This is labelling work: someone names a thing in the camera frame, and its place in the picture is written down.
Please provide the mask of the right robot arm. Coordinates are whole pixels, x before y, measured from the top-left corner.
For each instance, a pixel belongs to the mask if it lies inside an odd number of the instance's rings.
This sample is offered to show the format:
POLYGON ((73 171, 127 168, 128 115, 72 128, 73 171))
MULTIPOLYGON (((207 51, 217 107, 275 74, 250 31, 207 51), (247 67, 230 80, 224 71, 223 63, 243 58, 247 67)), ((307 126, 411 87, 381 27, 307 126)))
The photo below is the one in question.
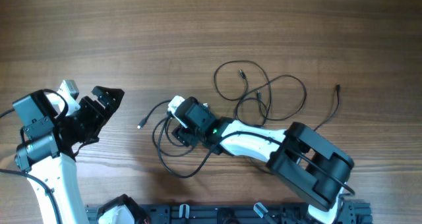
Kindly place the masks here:
POLYGON ((308 214, 316 221, 335 223, 341 199, 354 193, 347 185, 354 167, 352 158, 303 123, 279 130, 249 126, 229 117, 217 118, 194 97, 175 96, 167 111, 179 121, 172 134, 183 145, 201 142, 215 154, 264 162, 308 203, 308 214))

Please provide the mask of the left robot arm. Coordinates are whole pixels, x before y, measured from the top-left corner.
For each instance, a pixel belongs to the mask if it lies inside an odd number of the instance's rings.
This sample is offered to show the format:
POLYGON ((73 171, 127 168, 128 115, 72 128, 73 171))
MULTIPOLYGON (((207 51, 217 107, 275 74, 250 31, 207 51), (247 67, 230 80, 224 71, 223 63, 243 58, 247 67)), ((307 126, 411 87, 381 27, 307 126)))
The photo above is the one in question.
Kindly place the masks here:
POLYGON ((36 194, 44 223, 88 222, 73 146, 98 142, 125 95, 101 86, 92 94, 94 99, 79 99, 74 81, 65 80, 56 91, 38 90, 13 102, 27 137, 16 148, 15 162, 36 194))

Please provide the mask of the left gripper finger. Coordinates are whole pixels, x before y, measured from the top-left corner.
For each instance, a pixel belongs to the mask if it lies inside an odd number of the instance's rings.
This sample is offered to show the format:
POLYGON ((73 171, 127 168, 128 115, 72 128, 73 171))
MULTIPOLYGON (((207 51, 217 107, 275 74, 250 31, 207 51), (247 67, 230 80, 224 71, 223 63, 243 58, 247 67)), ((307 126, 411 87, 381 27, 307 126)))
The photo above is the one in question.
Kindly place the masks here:
POLYGON ((122 89, 118 88, 109 88, 107 90, 107 94, 109 96, 109 101, 107 105, 107 116, 110 119, 111 116, 118 110, 119 106, 121 105, 121 101, 125 92, 122 89))
POLYGON ((111 96, 107 88, 95 86, 92 89, 92 94, 98 98, 99 103, 105 108, 110 109, 114 107, 114 98, 111 96))

